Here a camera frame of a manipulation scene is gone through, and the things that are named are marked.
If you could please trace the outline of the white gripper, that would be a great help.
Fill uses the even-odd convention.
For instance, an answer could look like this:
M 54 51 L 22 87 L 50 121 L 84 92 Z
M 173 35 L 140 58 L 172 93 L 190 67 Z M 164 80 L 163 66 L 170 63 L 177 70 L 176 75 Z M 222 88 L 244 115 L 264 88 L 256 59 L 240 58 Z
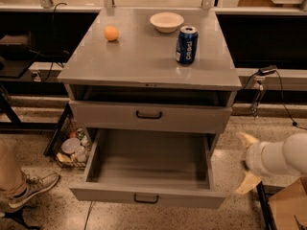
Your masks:
M 244 195 L 261 182 L 259 176 L 271 175 L 262 159 L 262 152 L 269 142 L 259 142 L 257 138 L 244 132 L 238 132 L 237 135 L 243 146 L 247 149 L 246 165 L 250 170 L 250 172 L 245 172 L 244 180 L 235 191 L 236 194 Z

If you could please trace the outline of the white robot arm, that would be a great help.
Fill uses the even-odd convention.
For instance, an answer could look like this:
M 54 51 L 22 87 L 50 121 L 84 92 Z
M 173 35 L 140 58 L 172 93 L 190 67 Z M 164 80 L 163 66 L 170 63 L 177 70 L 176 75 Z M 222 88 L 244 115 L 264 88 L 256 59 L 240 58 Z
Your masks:
M 279 142 L 260 141 L 244 132 L 239 132 L 238 136 L 244 142 L 246 152 L 242 161 L 245 177 L 236 194 L 248 193 L 263 176 L 307 175 L 306 133 L 296 133 Z

